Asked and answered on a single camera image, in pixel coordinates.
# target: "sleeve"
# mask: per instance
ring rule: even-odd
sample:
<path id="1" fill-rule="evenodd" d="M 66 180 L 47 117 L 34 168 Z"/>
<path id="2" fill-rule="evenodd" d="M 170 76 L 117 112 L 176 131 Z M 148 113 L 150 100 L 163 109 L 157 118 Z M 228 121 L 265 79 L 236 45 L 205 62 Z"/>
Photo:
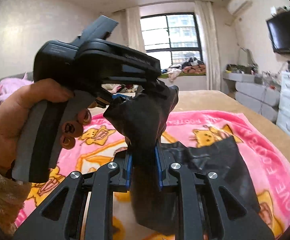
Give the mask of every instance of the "sleeve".
<path id="1" fill-rule="evenodd" d="M 15 232 L 14 222 L 30 190 L 30 183 L 21 185 L 0 174 L 0 228 L 7 235 Z"/>

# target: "window frame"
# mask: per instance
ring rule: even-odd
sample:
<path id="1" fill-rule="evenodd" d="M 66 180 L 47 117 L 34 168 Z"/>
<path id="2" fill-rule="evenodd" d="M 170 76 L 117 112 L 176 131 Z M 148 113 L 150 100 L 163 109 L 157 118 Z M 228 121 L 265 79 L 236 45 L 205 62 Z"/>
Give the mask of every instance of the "window frame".
<path id="1" fill-rule="evenodd" d="M 170 33 L 169 33 L 168 19 L 166 17 L 167 32 L 168 32 L 168 38 L 169 38 L 169 46 L 170 46 L 170 48 L 166 48 L 166 49 L 147 49 L 146 50 L 146 53 L 150 53 L 150 52 L 161 52 L 161 51 L 170 51 L 171 52 L 170 53 L 171 63 L 174 64 L 173 63 L 173 56 L 172 56 L 172 52 L 173 51 L 199 51 L 199 53 L 200 53 L 200 60 L 203 61 L 203 55 L 202 55 L 202 51 L 201 51 L 200 34 L 199 34 L 199 30 L 198 30 L 198 24 L 197 24 L 197 19 L 196 19 L 195 13 L 193 13 L 193 12 L 162 13 L 162 14 L 153 14 L 153 15 L 143 16 L 143 17 L 141 17 L 141 19 L 158 17 L 158 16 L 168 16 L 168 15 L 193 15 L 194 16 L 194 24 L 195 24 L 195 30 L 196 30 L 196 37 L 197 37 L 197 45 L 198 45 L 198 47 L 177 47 L 177 48 L 172 48 L 171 47 L 171 41 L 170 41 Z"/>

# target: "white wall-mounted air conditioner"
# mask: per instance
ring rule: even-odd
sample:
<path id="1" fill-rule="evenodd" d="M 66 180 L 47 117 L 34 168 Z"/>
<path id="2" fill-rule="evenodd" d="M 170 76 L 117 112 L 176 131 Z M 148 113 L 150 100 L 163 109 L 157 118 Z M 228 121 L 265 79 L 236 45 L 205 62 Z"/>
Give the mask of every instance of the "white wall-mounted air conditioner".
<path id="1" fill-rule="evenodd" d="M 251 4 L 251 0 L 231 0 L 227 6 L 228 11 L 232 16 L 237 16 Z"/>

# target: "triangular cutout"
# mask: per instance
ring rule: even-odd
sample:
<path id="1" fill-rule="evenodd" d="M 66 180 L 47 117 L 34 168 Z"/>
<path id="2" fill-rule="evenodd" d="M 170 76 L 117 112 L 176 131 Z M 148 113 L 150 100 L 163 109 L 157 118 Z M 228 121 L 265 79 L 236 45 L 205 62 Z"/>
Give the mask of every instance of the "triangular cutout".
<path id="1" fill-rule="evenodd" d="M 246 209 L 224 187 L 219 187 L 229 220 L 235 220 L 247 214 Z"/>
<path id="2" fill-rule="evenodd" d="M 42 216 L 53 221 L 58 221 L 61 216 L 67 193 L 68 188 L 63 188 L 50 202 L 50 204 L 43 210 Z"/>

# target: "black flat screen tv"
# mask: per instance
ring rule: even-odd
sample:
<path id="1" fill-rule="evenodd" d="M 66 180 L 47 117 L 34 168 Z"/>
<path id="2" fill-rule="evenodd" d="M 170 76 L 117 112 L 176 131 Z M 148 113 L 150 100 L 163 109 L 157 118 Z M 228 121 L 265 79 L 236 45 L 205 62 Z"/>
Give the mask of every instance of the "black flat screen tv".
<path id="1" fill-rule="evenodd" d="M 267 20 L 274 52 L 290 53 L 290 11 Z"/>

